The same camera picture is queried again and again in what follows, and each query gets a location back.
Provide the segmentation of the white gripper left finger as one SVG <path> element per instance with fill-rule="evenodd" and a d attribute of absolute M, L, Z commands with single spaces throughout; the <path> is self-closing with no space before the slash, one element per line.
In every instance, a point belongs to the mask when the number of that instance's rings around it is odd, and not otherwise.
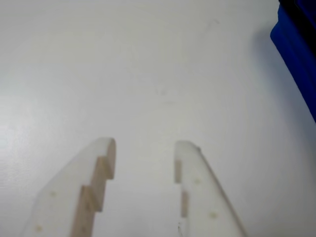
<path fill-rule="evenodd" d="M 81 150 L 40 191 L 25 237 L 90 237 L 115 175 L 116 142 L 99 138 Z"/>

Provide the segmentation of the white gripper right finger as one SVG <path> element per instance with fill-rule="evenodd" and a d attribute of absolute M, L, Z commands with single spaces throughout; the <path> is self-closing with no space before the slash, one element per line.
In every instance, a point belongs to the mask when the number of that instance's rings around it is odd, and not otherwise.
<path fill-rule="evenodd" d="M 190 141 L 175 143 L 174 181 L 181 186 L 179 236 L 247 236 L 201 149 Z"/>

